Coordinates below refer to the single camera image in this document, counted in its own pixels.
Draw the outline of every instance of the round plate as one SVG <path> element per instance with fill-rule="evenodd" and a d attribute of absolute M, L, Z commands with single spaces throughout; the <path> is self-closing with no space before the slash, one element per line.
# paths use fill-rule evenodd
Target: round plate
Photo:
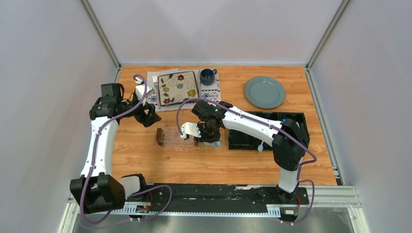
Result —
<path fill-rule="evenodd" d="M 276 108 L 285 100 L 285 89 L 268 76 L 257 76 L 249 80 L 244 93 L 251 104 L 263 109 Z"/>

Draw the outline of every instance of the square plate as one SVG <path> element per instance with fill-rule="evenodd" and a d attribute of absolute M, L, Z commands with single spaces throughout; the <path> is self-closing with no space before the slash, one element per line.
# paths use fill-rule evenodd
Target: square plate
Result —
<path fill-rule="evenodd" d="M 193 71 L 166 74 L 158 77 L 160 106 L 182 103 L 199 98 L 196 77 Z"/>

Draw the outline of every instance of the mug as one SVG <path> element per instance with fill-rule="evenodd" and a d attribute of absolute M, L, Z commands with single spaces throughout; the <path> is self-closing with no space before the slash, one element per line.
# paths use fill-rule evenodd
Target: mug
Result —
<path fill-rule="evenodd" d="M 205 86 L 210 86 L 215 81 L 216 69 L 204 69 L 200 72 L 200 82 Z"/>

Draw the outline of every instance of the wood grain surface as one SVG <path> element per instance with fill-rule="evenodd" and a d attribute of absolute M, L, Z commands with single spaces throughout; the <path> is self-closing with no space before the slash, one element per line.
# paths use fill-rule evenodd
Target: wood grain surface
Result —
<path fill-rule="evenodd" d="M 205 66 L 125 66 L 119 83 L 125 87 L 125 97 L 134 91 L 134 74 L 144 77 L 147 71 L 166 69 L 199 69 Z M 243 95 L 246 82 L 255 76 L 266 75 L 278 80 L 286 91 L 285 101 L 273 112 L 303 112 L 310 134 L 309 149 L 318 161 L 305 165 L 301 179 L 312 179 L 317 185 L 336 185 L 322 130 L 302 67 L 216 66 L 222 100 L 245 111 L 264 111 L 251 105 Z M 122 119 L 116 134 L 112 168 L 114 177 L 142 173 L 146 182 L 153 183 L 225 183 L 277 184 L 279 167 L 273 153 L 257 150 L 229 150 L 229 131 L 221 129 L 220 148 L 206 151 L 166 151 L 155 141 L 157 128 L 176 127 L 176 111 L 158 112 L 160 122 L 144 128 L 136 120 Z M 179 123 L 198 122 L 190 110 L 182 110 Z M 306 154 L 304 161 L 310 160 Z"/>

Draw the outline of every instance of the white wall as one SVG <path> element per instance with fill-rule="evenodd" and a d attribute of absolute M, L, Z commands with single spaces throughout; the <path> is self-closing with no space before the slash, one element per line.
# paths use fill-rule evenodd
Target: white wall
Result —
<path fill-rule="evenodd" d="M 90 0 L 121 63 L 306 64 L 341 0 Z"/>
<path fill-rule="evenodd" d="M 0 3 L 0 232 L 56 232 L 115 68 L 80 3 Z"/>
<path fill-rule="evenodd" d="M 412 2 L 354 0 L 313 75 L 371 232 L 410 232 Z"/>

